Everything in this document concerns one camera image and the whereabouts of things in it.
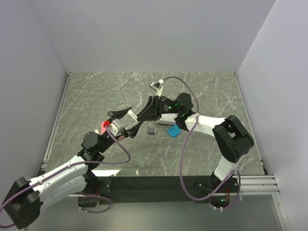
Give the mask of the white square plug adapter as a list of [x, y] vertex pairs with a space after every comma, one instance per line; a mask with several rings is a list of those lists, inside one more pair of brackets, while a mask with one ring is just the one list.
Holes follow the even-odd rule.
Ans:
[[131, 109], [129, 109], [127, 113], [132, 117], [134, 121], [136, 122], [138, 121], [138, 117], [134, 114], [134, 112]]

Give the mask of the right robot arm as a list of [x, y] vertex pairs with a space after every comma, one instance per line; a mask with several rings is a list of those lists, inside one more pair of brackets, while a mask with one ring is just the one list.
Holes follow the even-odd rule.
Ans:
[[137, 114], [137, 120], [158, 121], [163, 114], [173, 115], [175, 124], [181, 130], [200, 132], [216, 139], [222, 157], [212, 173], [211, 186], [217, 192], [224, 191], [228, 186], [226, 177], [255, 144], [238, 117], [215, 118], [195, 113], [191, 95], [181, 93], [175, 100], [150, 96], [146, 106]]

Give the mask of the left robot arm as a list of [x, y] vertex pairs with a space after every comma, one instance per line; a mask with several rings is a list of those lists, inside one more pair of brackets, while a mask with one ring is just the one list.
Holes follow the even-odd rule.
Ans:
[[41, 176], [16, 180], [5, 197], [0, 209], [4, 210], [13, 226], [23, 229], [33, 223], [42, 209], [75, 193], [91, 193], [98, 187], [98, 180], [92, 172], [104, 163], [102, 155], [120, 137], [134, 138], [142, 121], [131, 108], [108, 112], [103, 125], [105, 132], [94, 131], [85, 134], [82, 149], [63, 165]]

